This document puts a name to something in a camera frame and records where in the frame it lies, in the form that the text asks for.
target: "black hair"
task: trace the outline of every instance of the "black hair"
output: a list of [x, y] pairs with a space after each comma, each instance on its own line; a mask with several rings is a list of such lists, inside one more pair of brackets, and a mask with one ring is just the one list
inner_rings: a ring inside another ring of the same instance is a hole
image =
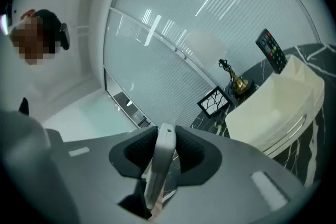
[[40, 17], [43, 20], [43, 37], [48, 42], [48, 49], [50, 54], [56, 52], [56, 42], [60, 41], [59, 31], [61, 28], [61, 22], [57, 18], [55, 13], [47, 9], [41, 9], [37, 11], [34, 16]]

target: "black marble table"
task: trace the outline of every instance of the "black marble table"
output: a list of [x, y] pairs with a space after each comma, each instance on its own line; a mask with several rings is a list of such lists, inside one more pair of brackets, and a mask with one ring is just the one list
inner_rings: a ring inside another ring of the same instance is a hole
[[[305, 186], [321, 179], [328, 161], [336, 134], [336, 46], [327, 44], [309, 44], [284, 50], [285, 55], [295, 55], [306, 63], [325, 83], [324, 103], [316, 118], [287, 149], [274, 157], [278, 163], [295, 174]], [[268, 60], [254, 65], [243, 78], [253, 79], [256, 91], [272, 74]], [[225, 124], [226, 115], [244, 100], [233, 100], [234, 104], [223, 110], [218, 116], [209, 119], [201, 112], [191, 128], [210, 132], [214, 135], [230, 137]], [[167, 202], [175, 193], [174, 177], [180, 173], [180, 161], [175, 153], [167, 176], [163, 202]]]

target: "framed decoration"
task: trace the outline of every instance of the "framed decoration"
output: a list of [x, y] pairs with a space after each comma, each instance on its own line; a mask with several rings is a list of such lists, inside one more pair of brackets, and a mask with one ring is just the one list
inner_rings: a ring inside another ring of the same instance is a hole
[[222, 91], [222, 89], [217, 86], [197, 104], [205, 113], [205, 115], [208, 118], [211, 118], [216, 111], [228, 107], [230, 104], [232, 104], [232, 102], [230, 98]]

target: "brass trophy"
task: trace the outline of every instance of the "brass trophy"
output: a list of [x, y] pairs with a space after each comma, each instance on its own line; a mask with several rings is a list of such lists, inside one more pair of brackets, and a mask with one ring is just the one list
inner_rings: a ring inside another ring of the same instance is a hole
[[219, 67], [223, 68], [230, 74], [229, 88], [233, 91], [235, 97], [242, 97], [250, 92], [254, 87], [254, 81], [249, 82], [247, 79], [236, 76], [227, 60], [220, 59]]

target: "black remote control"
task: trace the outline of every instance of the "black remote control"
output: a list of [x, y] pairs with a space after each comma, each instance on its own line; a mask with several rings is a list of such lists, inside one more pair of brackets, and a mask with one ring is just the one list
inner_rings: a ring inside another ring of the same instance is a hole
[[267, 29], [264, 29], [261, 32], [256, 44], [263, 51], [264, 55], [273, 67], [274, 72], [280, 74], [287, 64], [287, 59], [278, 43]]

